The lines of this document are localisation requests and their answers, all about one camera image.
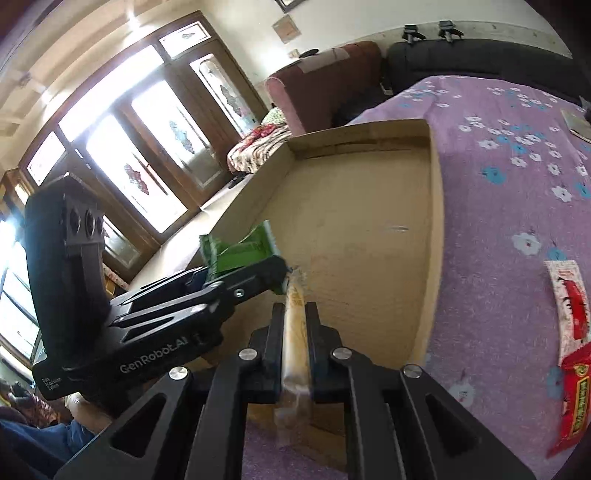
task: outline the white wall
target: white wall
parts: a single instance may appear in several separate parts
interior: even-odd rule
[[[556,34],[525,0],[306,0],[290,12],[302,35],[284,45],[271,27],[284,15],[274,0],[200,3],[253,83],[289,63],[295,48],[324,50],[404,24],[486,21]]]

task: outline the cardboard tray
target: cardboard tray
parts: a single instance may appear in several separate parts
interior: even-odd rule
[[[295,137],[261,167],[212,234],[237,242],[270,220],[277,246],[306,274],[306,301],[324,325],[375,364],[422,364],[443,256],[439,158],[424,120],[352,125]],[[271,292],[242,305],[210,362],[243,348],[268,324]],[[272,428],[272,410],[249,408]],[[343,467],[342,408],[314,409],[305,452]]]

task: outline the blue flower print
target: blue flower print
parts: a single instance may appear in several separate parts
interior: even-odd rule
[[[519,144],[511,145],[511,150],[513,150],[513,152],[515,152],[517,155],[525,155],[528,151],[527,148]]]
[[[584,199],[591,199],[591,190],[589,190],[589,187],[587,187],[584,183],[577,183],[575,188],[579,191],[581,197]]]
[[[564,374],[562,369],[557,366],[550,368],[546,377],[546,393],[553,400],[562,400],[563,397]]]
[[[482,170],[482,174],[489,182],[494,183],[495,185],[501,185],[502,183],[505,183],[506,180],[505,174],[497,167],[487,167]]]
[[[566,254],[558,247],[552,247],[546,254],[548,260],[568,260]]]

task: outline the black clamp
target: black clamp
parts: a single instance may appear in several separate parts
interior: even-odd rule
[[[461,40],[464,32],[459,31],[451,20],[441,20],[439,22],[439,36],[448,43],[453,43],[454,35]]]
[[[406,40],[409,45],[413,45],[415,41],[425,40],[427,37],[418,32],[418,27],[416,25],[404,25],[402,38]]]

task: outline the person's hand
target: person's hand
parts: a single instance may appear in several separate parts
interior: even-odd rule
[[[99,407],[90,403],[80,393],[73,393],[64,398],[66,408],[74,420],[94,434],[99,434],[113,422],[113,419]]]

